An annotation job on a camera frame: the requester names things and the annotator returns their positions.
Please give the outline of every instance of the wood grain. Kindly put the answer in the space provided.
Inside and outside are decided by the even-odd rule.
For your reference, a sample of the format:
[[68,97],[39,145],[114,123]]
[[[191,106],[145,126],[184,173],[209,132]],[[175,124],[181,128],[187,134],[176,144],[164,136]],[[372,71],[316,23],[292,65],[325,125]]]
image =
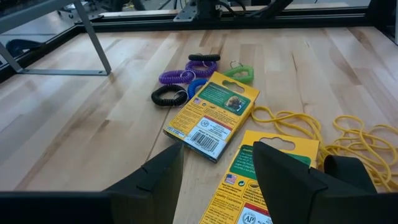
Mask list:
[[[161,129],[180,108],[159,108],[150,94],[189,54],[221,54],[220,72],[232,60],[253,66],[256,104],[316,117],[326,143],[342,114],[368,127],[398,123],[398,47],[372,27],[98,36],[110,76],[16,75],[0,85],[0,190],[102,190],[156,156],[173,143]],[[82,34],[31,67],[100,65]],[[175,223],[199,221],[245,129],[275,133],[249,118],[217,164],[186,149]]]

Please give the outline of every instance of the black machine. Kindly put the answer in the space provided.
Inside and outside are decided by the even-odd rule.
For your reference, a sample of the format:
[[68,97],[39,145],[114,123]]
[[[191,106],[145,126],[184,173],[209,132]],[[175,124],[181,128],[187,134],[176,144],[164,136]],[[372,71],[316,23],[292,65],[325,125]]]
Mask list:
[[[123,6],[128,2],[129,0],[109,0],[107,1],[108,5],[103,5],[102,8],[109,12],[121,12],[123,10]],[[141,0],[131,0],[131,2],[134,4],[134,8],[136,10],[145,10],[145,6]]]
[[235,12],[229,4],[219,0],[191,0],[183,10],[174,18],[174,22],[188,22],[197,20],[221,19],[223,11],[227,8],[231,15],[237,19],[261,18],[270,19],[288,6],[293,0],[273,0],[261,10],[246,13],[246,6],[240,0],[231,0],[242,7],[242,12]]
[[42,43],[33,40],[13,39],[7,42],[6,49],[13,57],[18,57],[25,50],[35,50],[42,46]]
[[176,143],[102,192],[1,192],[0,223],[172,223],[182,169]]
[[359,159],[328,156],[323,173],[263,142],[253,148],[257,180],[274,224],[398,223],[398,194],[377,194]]
[[[274,224],[398,223],[398,194],[377,194],[358,159],[328,156],[323,173],[255,142],[253,162]],[[176,143],[102,192],[2,192],[0,223],[173,223],[182,169]]]

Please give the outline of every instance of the yellow cord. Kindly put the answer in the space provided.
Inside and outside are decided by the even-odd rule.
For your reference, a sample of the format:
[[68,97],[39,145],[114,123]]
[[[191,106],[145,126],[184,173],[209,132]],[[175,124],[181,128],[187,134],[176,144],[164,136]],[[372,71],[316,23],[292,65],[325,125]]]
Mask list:
[[[259,119],[254,115],[255,111],[266,111],[270,119]],[[319,153],[318,153],[318,168],[323,169],[323,161],[327,155],[342,155],[351,156],[355,155],[364,164],[373,184],[375,186],[383,186],[388,192],[398,190],[398,184],[392,177],[398,176],[398,173],[391,172],[391,167],[396,164],[398,160],[398,153],[396,148],[384,140],[383,138],[377,137],[372,133],[378,129],[386,129],[398,135],[398,129],[392,126],[379,124],[373,127],[369,132],[365,132],[365,123],[355,116],[343,115],[337,117],[333,121],[333,126],[343,132],[340,138],[336,139],[331,145],[325,145],[321,136],[321,124],[314,117],[304,113],[294,113],[291,111],[280,111],[277,114],[273,114],[272,111],[265,106],[257,106],[252,112],[251,116],[254,121],[259,123],[272,123],[276,130],[281,134],[287,136],[294,136],[286,133],[281,129],[281,126],[296,129],[301,133],[304,133],[308,138],[318,140]],[[300,127],[295,124],[288,123],[284,120],[289,118],[296,118],[306,122],[310,126],[310,130]],[[338,121],[342,119],[352,119],[357,121],[361,127],[359,129],[346,129],[338,124]],[[368,151],[376,159],[366,157],[362,154],[363,151]],[[387,163],[381,156],[380,152],[389,151],[392,154],[392,161]]]

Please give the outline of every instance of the metal table leg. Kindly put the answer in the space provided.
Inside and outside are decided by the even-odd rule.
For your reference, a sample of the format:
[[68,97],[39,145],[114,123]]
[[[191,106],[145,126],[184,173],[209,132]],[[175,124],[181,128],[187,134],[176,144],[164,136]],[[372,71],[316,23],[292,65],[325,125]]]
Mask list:
[[93,27],[91,26],[91,22],[85,12],[83,5],[80,0],[76,0],[74,2],[77,12],[79,13],[80,19],[83,22],[87,34],[90,37],[95,50],[104,65],[104,70],[54,70],[54,69],[24,69],[22,68],[18,62],[12,57],[12,55],[7,51],[5,46],[0,43],[0,55],[4,57],[4,59],[8,62],[8,64],[20,74],[39,74],[39,75],[109,75],[111,73],[111,66],[106,58],[104,50],[98,40]]

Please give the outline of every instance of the barcode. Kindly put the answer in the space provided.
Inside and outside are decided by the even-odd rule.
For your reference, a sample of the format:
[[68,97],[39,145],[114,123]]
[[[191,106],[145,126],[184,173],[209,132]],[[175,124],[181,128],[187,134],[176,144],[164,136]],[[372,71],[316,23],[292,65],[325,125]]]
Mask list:
[[202,149],[213,152],[218,146],[218,140],[214,139],[206,134],[202,134],[200,131],[196,132],[191,141],[199,145]]

